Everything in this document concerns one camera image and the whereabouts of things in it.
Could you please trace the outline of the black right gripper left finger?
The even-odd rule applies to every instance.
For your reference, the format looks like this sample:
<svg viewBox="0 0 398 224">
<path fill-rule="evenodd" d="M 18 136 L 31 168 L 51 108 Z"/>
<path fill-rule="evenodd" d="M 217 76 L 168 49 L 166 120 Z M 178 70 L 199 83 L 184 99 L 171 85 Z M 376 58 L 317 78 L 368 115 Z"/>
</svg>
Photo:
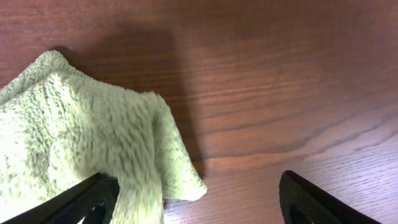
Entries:
<svg viewBox="0 0 398 224">
<path fill-rule="evenodd" d="M 119 194 L 118 180 L 97 173 L 58 196 L 4 221 L 5 224 L 110 224 Z"/>
</svg>

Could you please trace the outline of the light green microfiber cloth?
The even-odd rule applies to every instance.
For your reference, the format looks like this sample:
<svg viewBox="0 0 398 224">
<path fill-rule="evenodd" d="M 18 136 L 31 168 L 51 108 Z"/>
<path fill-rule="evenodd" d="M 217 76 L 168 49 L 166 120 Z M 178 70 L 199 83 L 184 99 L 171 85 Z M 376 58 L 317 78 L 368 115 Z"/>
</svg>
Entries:
<svg viewBox="0 0 398 224">
<path fill-rule="evenodd" d="M 1 220 L 97 173 L 119 187 L 111 223 L 162 223 L 164 200 L 207 191 L 160 95 L 100 82 L 46 51 L 1 90 Z"/>
</svg>

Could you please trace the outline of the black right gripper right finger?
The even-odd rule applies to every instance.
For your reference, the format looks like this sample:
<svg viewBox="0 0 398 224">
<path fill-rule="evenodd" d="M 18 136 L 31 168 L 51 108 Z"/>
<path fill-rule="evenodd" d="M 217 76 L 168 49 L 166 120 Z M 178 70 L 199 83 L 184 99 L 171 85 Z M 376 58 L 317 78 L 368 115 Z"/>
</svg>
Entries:
<svg viewBox="0 0 398 224">
<path fill-rule="evenodd" d="M 279 202 L 285 224 L 380 224 L 291 170 L 281 175 Z"/>
</svg>

